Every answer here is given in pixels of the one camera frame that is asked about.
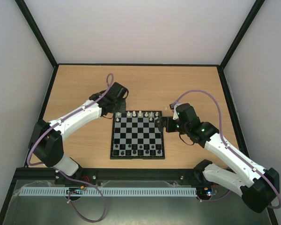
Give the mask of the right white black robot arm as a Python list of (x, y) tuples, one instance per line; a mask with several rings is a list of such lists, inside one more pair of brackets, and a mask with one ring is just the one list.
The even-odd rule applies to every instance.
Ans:
[(271, 207), (280, 191), (280, 177), (275, 169), (266, 169), (244, 155), (214, 125), (200, 121), (188, 103), (177, 103), (172, 111), (173, 116), (155, 120), (160, 131), (187, 135), (194, 144), (212, 152), (230, 168), (222, 169), (209, 160), (203, 160), (194, 168), (197, 182), (204, 184), (209, 181), (225, 187), (239, 195), (256, 213)]

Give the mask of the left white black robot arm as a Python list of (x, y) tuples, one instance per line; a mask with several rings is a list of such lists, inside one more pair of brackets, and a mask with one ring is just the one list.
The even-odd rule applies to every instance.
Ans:
[(39, 164), (30, 162), (31, 156), (35, 155), (40, 164), (61, 171), (66, 176), (76, 176), (81, 166), (66, 155), (63, 142), (87, 123), (108, 113), (120, 111), (120, 108), (126, 105), (128, 95), (129, 90), (115, 82), (108, 85), (106, 90), (91, 95), (70, 113), (50, 122), (39, 120), (30, 138), (27, 164), (30, 166)]

